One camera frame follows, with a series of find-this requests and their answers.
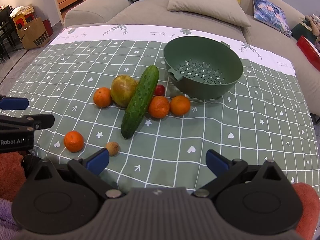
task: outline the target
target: colander handle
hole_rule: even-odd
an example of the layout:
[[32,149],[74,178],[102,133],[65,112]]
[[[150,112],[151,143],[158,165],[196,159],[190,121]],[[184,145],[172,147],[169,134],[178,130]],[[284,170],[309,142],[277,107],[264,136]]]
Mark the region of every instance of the colander handle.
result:
[[222,43],[223,45],[227,46],[228,48],[230,48],[230,45],[229,44],[226,44],[225,42],[223,41],[220,41],[220,43]]
[[167,72],[169,73],[169,77],[176,82],[179,82],[183,78],[181,73],[175,71],[173,68],[169,68]]

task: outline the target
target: colander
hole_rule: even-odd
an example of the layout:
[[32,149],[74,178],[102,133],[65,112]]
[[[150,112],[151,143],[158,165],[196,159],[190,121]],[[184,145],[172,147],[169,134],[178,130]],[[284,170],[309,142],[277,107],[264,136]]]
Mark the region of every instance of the colander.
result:
[[181,92],[201,100],[219,98],[243,73],[240,58],[228,44],[204,37],[171,40],[163,54],[172,83]]

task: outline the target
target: green cucumber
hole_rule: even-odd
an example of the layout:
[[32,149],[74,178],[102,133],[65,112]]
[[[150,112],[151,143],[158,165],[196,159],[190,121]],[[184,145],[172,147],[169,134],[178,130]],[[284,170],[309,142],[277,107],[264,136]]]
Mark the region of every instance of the green cucumber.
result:
[[159,80],[159,70],[151,65],[142,73],[137,88],[125,110],[121,134],[129,139],[139,127]]

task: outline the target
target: orange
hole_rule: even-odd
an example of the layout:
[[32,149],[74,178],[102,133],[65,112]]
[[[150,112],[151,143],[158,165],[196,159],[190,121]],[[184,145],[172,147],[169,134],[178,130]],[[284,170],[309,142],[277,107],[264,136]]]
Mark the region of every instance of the orange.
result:
[[189,112],[190,107],[190,100],[185,96],[176,96],[170,102],[170,111],[177,116],[184,115]]
[[64,137],[63,143],[68,151],[75,153],[80,151],[84,146],[82,135],[77,131],[71,131]]
[[110,106],[112,103],[110,89],[103,87],[95,91],[93,95],[93,102],[100,108]]
[[154,118],[164,118],[170,111],[170,104],[167,98],[156,96],[149,104],[149,114]]

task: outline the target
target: dark green bag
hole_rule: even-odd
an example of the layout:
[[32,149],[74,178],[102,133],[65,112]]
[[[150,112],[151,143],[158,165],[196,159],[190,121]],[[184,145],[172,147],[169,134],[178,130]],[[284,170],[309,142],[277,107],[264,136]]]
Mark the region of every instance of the dark green bag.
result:
[[298,23],[292,30],[292,37],[295,38],[297,41],[300,39],[301,36],[305,36],[312,44],[316,43],[317,36],[312,34],[312,29],[310,28],[310,22],[304,20]]

